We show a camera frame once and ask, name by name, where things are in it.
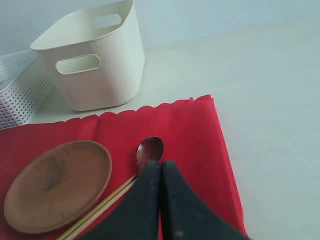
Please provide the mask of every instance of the wooden plate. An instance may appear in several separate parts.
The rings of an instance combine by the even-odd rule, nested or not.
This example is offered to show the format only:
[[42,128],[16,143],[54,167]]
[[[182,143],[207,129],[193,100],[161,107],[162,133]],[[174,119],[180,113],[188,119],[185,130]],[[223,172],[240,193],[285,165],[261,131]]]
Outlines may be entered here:
[[94,206],[111,170],[110,154],[97,142],[59,145],[15,178],[5,196],[4,217],[12,228],[29,234],[70,224]]

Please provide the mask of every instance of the white perforated basket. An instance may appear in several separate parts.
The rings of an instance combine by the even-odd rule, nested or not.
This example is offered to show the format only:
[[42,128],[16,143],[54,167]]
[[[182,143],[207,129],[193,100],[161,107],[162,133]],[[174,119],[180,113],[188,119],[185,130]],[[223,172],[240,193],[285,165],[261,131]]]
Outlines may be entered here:
[[52,86],[31,51],[0,56],[0,129],[28,123]]

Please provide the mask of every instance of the table surface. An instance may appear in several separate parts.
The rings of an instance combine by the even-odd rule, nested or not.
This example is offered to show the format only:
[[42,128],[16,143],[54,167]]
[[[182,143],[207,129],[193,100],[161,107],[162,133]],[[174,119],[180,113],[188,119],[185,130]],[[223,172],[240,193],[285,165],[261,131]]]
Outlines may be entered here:
[[139,94],[76,112],[56,89],[32,119],[51,123],[211,94],[253,239],[320,236],[320,17],[145,50]]

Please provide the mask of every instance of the white wall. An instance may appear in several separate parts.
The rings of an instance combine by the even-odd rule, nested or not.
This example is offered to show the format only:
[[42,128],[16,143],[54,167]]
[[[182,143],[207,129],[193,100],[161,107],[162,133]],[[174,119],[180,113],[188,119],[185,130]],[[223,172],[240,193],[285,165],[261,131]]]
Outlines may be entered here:
[[[0,0],[0,55],[29,48],[64,15],[112,0]],[[145,48],[319,14],[319,0],[136,0]]]

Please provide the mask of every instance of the red tablecloth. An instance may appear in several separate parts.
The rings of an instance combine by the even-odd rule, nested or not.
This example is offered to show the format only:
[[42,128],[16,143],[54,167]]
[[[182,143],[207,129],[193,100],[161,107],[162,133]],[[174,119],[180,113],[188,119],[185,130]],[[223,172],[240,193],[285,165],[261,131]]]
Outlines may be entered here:
[[[15,176],[45,151],[75,140],[93,140],[106,146],[112,157],[111,179],[102,198],[136,172],[135,155],[141,140],[159,136],[164,160],[174,160],[191,188],[226,222],[246,234],[242,206],[227,148],[211,96],[178,100],[158,107],[119,114],[106,112],[66,122],[28,124],[0,130],[0,239],[53,240],[66,228],[28,235],[12,230],[3,214],[6,192]],[[116,206],[95,221],[101,222]]]

